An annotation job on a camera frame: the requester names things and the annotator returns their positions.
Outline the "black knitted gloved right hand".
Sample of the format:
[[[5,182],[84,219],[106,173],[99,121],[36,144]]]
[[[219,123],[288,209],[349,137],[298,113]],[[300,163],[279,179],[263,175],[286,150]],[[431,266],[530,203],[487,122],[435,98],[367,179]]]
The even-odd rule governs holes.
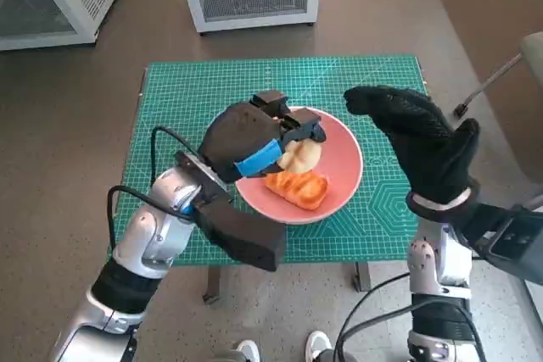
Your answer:
[[[453,128],[428,96],[411,89],[355,86],[344,100],[351,114],[369,117],[389,139],[415,202],[448,210],[476,198],[469,167],[479,145],[477,120]]]

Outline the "bare black left hand, blue tape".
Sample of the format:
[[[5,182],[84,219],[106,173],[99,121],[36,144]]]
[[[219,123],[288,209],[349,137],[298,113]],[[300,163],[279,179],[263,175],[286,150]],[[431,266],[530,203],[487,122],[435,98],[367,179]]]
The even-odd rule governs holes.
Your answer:
[[[199,147],[205,164],[225,183],[314,169],[327,140],[321,117],[305,108],[293,111],[287,100],[282,92],[269,90],[226,108]]]

